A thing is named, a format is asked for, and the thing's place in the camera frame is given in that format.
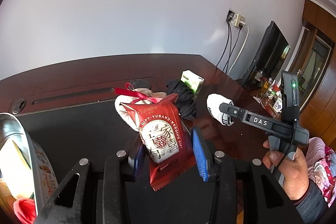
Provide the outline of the person right hand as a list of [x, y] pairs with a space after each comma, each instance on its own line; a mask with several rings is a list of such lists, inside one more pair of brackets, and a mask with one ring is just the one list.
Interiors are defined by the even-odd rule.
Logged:
[[[279, 151], [268, 151], [262, 162], [270, 169], [272, 165], [278, 165], [283, 155]], [[283, 188], [290, 200], [294, 201], [302, 198], [309, 188], [309, 176], [305, 156], [299, 147], [295, 152], [294, 160], [285, 156], [278, 170], [284, 175]]]

